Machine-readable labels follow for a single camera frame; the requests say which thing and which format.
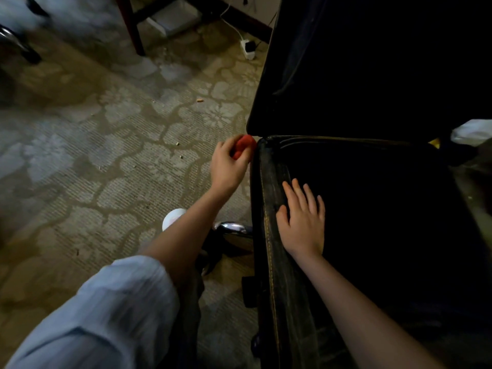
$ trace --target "white power strip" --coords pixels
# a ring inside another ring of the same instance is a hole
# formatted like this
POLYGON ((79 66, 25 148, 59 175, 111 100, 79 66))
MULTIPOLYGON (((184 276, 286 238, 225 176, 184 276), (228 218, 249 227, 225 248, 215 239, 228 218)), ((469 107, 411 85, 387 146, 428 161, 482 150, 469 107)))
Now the white power strip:
POLYGON ((246 51, 246 43, 249 43, 248 39, 241 40, 241 49, 243 50, 243 54, 246 57, 246 59, 252 60, 254 58, 254 49, 250 52, 246 51))

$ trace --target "suitcase lid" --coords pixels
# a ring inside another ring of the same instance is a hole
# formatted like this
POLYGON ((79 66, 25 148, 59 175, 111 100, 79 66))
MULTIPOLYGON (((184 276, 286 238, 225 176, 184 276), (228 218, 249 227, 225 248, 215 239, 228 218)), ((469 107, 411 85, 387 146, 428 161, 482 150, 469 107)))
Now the suitcase lid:
POLYGON ((422 142, 492 118, 491 0, 282 0, 255 136, 422 142))

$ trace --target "white cable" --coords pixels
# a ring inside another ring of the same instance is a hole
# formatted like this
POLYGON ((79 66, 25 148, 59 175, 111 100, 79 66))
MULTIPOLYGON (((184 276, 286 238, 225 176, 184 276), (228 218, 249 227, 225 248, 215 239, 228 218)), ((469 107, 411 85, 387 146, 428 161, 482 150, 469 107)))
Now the white cable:
POLYGON ((239 32, 239 30, 236 27, 234 27, 232 24, 230 24, 224 18, 222 18, 222 16, 226 13, 226 11, 228 11, 229 8, 231 7, 231 4, 232 4, 232 0, 229 0, 229 5, 227 5, 227 8, 220 14, 219 17, 220 17, 220 19, 222 19, 224 21, 225 24, 229 25, 229 27, 231 27, 234 30, 236 30, 236 32, 238 33, 238 35, 241 37, 241 40, 244 40, 243 36, 241 35, 241 32, 239 32))

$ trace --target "hand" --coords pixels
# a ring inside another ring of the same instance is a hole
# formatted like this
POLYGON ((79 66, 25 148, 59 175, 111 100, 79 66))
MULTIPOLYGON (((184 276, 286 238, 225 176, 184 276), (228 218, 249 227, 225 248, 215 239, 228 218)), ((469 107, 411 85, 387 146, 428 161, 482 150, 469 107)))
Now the hand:
POLYGON ((249 160, 251 159, 251 148, 246 148, 237 160, 231 158, 230 152, 236 142, 243 135, 237 135, 219 142, 212 155, 210 167, 212 176, 212 189, 229 198, 234 193, 244 178, 249 160))
POLYGON ((302 256, 321 255, 325 242, 325 204, 323 199, 318 196, 318 210, 316 200, 308 184, 304 184, 305 196, 297 179, 292 180, 294 190, 286 181, 283 182, 282 186, 290 210, 290 221, 287 219, 285 205, 282 205, 276 214, 284 248, 296 261, 302 256))

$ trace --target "yellow stitching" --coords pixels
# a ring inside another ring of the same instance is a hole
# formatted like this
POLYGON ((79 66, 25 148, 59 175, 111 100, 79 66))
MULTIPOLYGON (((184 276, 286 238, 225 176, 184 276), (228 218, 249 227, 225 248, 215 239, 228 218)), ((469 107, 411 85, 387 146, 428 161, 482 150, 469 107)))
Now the yellow stitching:
POLYGON ((266 247, 267 247, 267 258, 268 258, 268 273, 270 275, 269 283, 270 283, 270 299, 271 302, 273 303, 273 317, 274 317, 274 332, 275 332, 275 341, 277 345, 277 354, 279 356, 279 363, 280 363, 280 343, 279 343, 279 331, 278 331, 278 326, 277 326, 277 321, 276 321, 276 308, 275 308, 275 297, 274 297, 274 276, 273 276, 273 271, 272 271, 272 254, 271 254, 271 248, 269 245, 269 239, 270 239, 270 231, 269 231, 269 220, 268 220, 268 214, 267 214, 267 209, 265 205, 265 189, 263 186, 263 178, 262 178, 262 173, 261 173, 261 166, 260 166, 260 182, 261 182, 261 192, 263 195, 263 212, 264 212, 264 217, 265 220, 267 220, 267 225, 264 223, 265 227, 265 237, 266 237, 266 247))

